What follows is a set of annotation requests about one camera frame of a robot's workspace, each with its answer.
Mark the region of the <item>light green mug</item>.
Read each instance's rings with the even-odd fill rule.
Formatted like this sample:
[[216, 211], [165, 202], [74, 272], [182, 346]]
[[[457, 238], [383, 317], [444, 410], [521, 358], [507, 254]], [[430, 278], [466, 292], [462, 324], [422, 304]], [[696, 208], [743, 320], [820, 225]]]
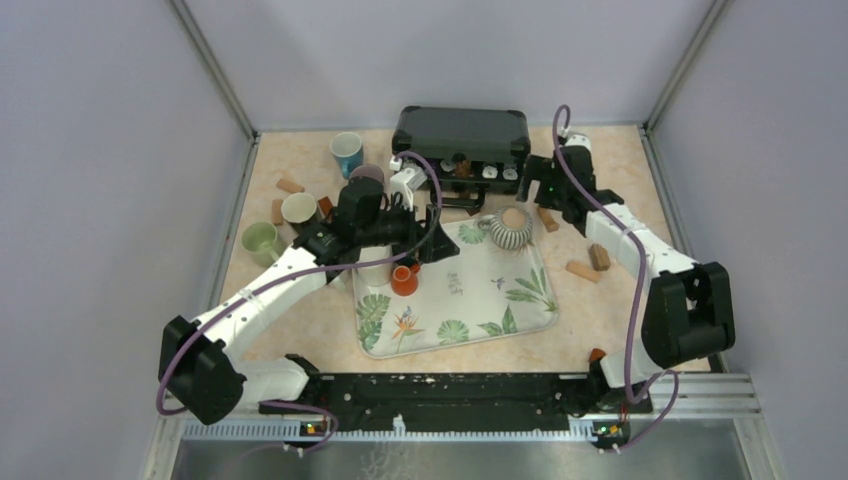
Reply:
[[256, 222], [242, 233], [241, 245], [260, 267], [271, 267], [286, 249], [278, 228], [269, 222]]

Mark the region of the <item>black glossy mug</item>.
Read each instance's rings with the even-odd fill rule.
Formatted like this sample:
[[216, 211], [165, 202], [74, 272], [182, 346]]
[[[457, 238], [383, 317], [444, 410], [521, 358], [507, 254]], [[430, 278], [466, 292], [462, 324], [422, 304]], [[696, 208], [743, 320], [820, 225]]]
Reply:
[[290, 194], [283, 200], [280, 213], [285, 222], [297, 233], [306, 228], [319, 224], [321, 215], [319, 205], [314, 196], [306, 192]]

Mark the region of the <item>grey striped ribbed cup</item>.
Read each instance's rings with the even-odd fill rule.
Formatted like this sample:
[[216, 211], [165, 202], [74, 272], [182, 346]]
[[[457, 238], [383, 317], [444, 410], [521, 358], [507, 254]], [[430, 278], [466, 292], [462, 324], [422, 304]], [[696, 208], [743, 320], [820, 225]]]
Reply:
[[524, 248], [533, 236], [530, 214], [519, 207], [504, 207], [476, 220], [477, 228], [487, 231], [492, 242], [507, 251]]

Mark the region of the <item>lilac purple mug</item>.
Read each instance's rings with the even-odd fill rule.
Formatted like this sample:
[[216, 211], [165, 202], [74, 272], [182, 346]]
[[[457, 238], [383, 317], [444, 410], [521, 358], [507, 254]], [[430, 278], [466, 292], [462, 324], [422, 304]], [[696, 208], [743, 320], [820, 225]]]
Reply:
[[372, 164], [363, 164], [354, 168], [348, 177], [352, 182], [355, 179], [370, 178], [377, 181], [381, 186], [385, 186], [385, 176], [381, 167]]

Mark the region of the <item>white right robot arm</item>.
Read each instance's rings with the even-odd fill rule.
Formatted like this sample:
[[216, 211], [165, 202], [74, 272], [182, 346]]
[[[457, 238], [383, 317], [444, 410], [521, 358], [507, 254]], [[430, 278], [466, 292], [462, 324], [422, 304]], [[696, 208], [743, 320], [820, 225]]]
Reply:
[[561, 145], [551, 158], [525, 163], [518, 199], [539, 184], [535, 203], [561, 213], [586, 239], [604, 248], [636, 281], [625, 347], [590, 364], [589, 404], [612, 412], [636, 385], [736, 342], [730, 276], [718, 262], [700, 263], [660, 239], [609, 189], [597, 189], [591, 151]]

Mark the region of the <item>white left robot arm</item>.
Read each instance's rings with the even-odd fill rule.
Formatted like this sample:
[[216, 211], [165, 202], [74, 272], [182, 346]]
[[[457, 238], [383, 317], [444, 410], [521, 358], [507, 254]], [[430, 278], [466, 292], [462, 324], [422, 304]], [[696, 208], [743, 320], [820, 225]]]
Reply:
[[364, 248], [387, 246], [385, 263], [432, 263], [459, 249], [441, 228], [442, 194], [435, 189], [418, 220], [413, 194], [386, 194], [372, 178], [342, 188], [329, 218], [304, 226], [281, 257], [221, 305], [187, 320], [181, 316], [163, 330], [156, 408], [170, 414], [171, 394], [205, 425], [241, 404], [281, 400], [297, 413], [319, 404], [321, 393], [306, 368], [294, 360], [243, 374], [236, 363], [244, 350], [290, 307], [331, 283], [341, 272], [373, 266], [360, 261]]

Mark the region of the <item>light blue dotted mug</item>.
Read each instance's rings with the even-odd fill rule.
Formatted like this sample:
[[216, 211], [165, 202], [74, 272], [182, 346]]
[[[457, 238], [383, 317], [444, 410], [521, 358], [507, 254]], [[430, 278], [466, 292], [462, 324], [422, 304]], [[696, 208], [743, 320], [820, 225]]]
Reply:
[[364, 144], [357, 133], [337, 134], [330, 141], [329, 148], [344, 179], [349, 179], [351, 173], [364, 163]]

